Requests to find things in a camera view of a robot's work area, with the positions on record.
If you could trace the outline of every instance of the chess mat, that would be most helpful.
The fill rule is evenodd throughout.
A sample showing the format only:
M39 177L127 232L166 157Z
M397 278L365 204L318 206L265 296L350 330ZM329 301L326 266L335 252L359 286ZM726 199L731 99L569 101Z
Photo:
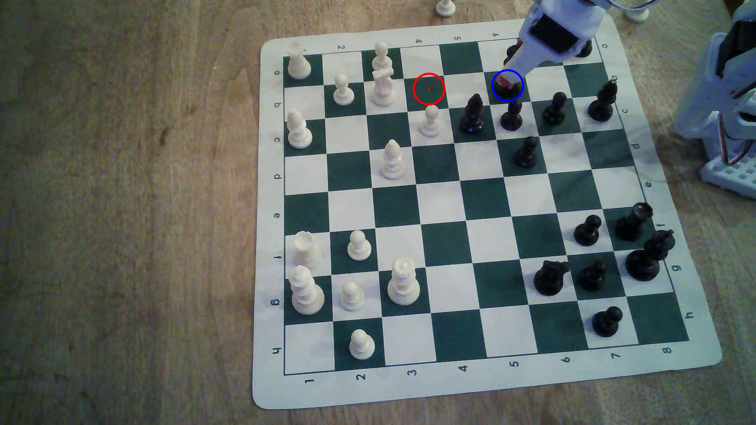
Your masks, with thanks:
M286 46L262 49L259 203L254 313L253 398L263 408L304 408L506 389L618 377L716 364L721 350L699 276L680 229L621 41L607 17L593 52L564 64L542 64L525 77L522 127L498 120L507 105L491 92L521 20L372 33L299 37L311 74L292 79ZM378 107L374 46L386 41L396 101ZM333 77L347 75L355 100L333 101ZM424 76L434 73L439 76ZM619 88L606 123L587 107L610 78ZM425 105L437 103L441 132L421 135ZM565 92L564 123L541 114ZM479 93L485 128L457 124ZM287 143L286 112L299 110L313 141ZM538 163L512 161L525 137L538 137ZM380 173L389 139L401 146L402 178ZM637 242L614 234L636 202L654 208ZM603 224L591 247L572 232L590 214ZM372 245L363 262L349 258L349 235ZM624 259L655 229L672 229L676 247L658 277L635 281ZM323 261L311 268L323 308L300 315L287 274L296 265L293 235L310 231ZM420 298L394 304L386 291L392 262L417 265ZM533 285L545 259L571 271L555 296ZM573 284L581 269L603 260L606 284L588 292ZM340 304L342 285L365 293L354 312ZM593 332L596 312L618 306L619 332ZM370 334L368 360L349 353L353 330Z

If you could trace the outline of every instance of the red circle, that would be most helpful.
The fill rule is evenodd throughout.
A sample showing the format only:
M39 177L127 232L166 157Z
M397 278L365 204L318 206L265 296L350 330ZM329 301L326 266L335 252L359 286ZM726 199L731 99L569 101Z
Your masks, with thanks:
M425 102L421 101L421 100L420 100L419 98L417 98L417 94L415 93L415 85L417 84L417 80L418 80L418 79L420 79L420 77L424 77L424 76L434 76L435 78L437 78L437 79L438 79L438 80L439 80L439 81L441 82L441 87L443 87L443 88L444 88L444 91L443 91L443 92L441 92L441 97L440 97L440 98L438 98L438 100L437 100L437 101L435 101L435 102L433 102L432 104L427 104L427 103L425 103ZM446 84L444 84L444 80L443 80L443 79L441 79L441 77L440 77L440 76L437 76L437 75L435 75L434 73L424 73L424 74L420 74L420 76L419 76L419 77L417 77L417 78L415 79L415 81L414 81L414 82L412 83L412 95L413 95L413 96L415 97L415 100L416 100L416 101L418 101L418 102L420 102L421 104L424 104L424 105L426 105L426 106L435 105L435 104L437 104L438 102L440 102L440 101L441 101L441 99L443 99L443 98L444 98L444 95L446 95Z

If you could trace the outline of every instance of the white chess piece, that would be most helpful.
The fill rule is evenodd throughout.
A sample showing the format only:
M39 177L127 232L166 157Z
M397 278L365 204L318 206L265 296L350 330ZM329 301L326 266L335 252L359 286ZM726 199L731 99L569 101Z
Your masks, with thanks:
M347 80L346 75L336 75L333 82L336 83L336 91L333 93L333 101L341 106L346 106L353 102L355 99L355 92L349 88L349 80Z
M293 292L291 303L299 314L313 315L321 310L326 298L308 268L297 265L291 271L289 282Z
M349 281L341 288L341 305L353 312L365 304L365 293L355 282Z
M294 79L305 79L310 75L312 67L304 55L305 49L298 42L291 43L287 49L289 66L287 72Z
M308 231L300 231L294 235L296 248L296 263L305 267L314 267L321 261L321 247Z
M409 306L420 296L420 284L415 278L415 262L407 257L394 261L389 281L389 298L400 306Z
M391 139L383 148L383 163L380 171L388 180L399 180L404 175L404 160L401 158L401 147L396 140Z
M349 352L357 360L370 358L376 350L376 343L373 337L365 333L362 329L352 332L352 340L349 341Z
M435 137L441 131L441 126L438 125L438 107L435 105L429 105L426 108L426 118L420 124L420 133L426 137Z
M394 63L389 57L389 46L385 42L376 43L376 57L373 58L373 70L384 70L393 67Z
M346 252L349 258L355 261L363 261L373 252L370 241L365 238L362 230L355 230L349 235L349 245L346 246Z
M307 121L296 110L289 110L286 127L289 129L289 144L296 149L304 149L312 143L312 132L307 128Z

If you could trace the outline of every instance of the wood grain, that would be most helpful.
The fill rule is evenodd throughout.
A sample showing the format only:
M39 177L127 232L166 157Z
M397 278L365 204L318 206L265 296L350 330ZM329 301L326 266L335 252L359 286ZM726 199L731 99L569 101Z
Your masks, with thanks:
M671 131L721 2L615 11L721 364L299 411L250 395L259 52L524 16L530 1L0 2L0 423L752 423L756 203Z

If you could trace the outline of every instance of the black pawn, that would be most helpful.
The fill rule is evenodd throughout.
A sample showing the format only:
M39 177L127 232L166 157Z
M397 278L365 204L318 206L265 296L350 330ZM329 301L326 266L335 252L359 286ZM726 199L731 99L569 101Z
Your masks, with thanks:
M616 101L617 80L610 79L609 82L599 90L597 99L591 102L590 106L588 106L588 115L596 121L605 123L606 121L609 121L609 118L612 118L612 113L614 113L612 104Z
M562 92L555 93L554 98L551 99L551 105L544 109L544 121L552 126L557 126L563 123L565 120L565 113L562 112L562 108L565 106L566 102L567 95Z
M575 242L584 246L590 247L599 240L599 227L601 226L601 217L590 215L585 219L585 223L578 225L572 235L575 237Z
M535 285L535 289L541 295L556 295L562 290L564 286L564 274L568 271L568 263L546 260L541 270L535 272L533 285Z
M460 120L460 130L474 135L483 130L483 99L478 93L475 93L468 101L465 107L465 114Z
M515 150L513 161L522 168L533 168L538 161L538 139L527 137L522 143L522 147Z
M578 274L578 284L585 290L597 291L604 286L606 280L606 263L599 260L584 268Z
M507 111L501 116L499 122L505 130L516 131L522 126L522 117L519 115L522 111L521 101L512 101L507 107Z
M600 337L608 338L617 333L620 320L622 320L622 310L619 307L612 306L605 312L598 312L593 315L591 324L593 325L593 330Z
M617 220L615 233L621 239L634 242L643 234L643 223L654 215L654 210L648 203L639 202L633 205L630 214Z

